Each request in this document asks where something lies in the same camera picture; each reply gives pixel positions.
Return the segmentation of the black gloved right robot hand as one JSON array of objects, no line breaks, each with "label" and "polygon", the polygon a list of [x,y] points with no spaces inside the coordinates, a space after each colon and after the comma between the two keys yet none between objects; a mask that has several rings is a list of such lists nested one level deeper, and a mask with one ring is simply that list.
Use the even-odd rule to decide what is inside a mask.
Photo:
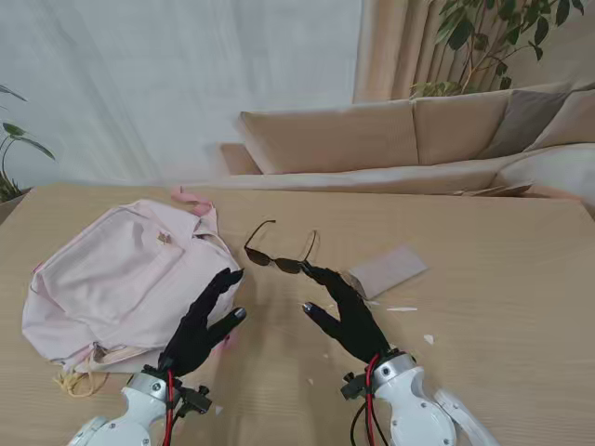
[{"label": "black gloved right robot hand", "polygon": [[375,357],[386,356],[390,352],[390,344],[357,291],[331,269],[315,267],[307,261],[301,267],[335,300],[339,319],[312,302],[303,305],[305,314],[360,361],[369,364]]}]

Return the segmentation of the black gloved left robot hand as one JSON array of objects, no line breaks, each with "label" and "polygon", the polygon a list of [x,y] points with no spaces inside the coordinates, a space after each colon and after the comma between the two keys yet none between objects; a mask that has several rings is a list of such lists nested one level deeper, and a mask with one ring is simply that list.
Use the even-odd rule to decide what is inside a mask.
[{"label": "black gloved left robot hand", "polygon": [[176,332],[160,354],[157,370],[182,377],[199,368],[211,350],[222,342],[246,317],[244,308],[234,308],[223,319],[208,326],[208,316],[220,296],[237,284],[242,269],[224,269],[207,285],[182,317]]}]

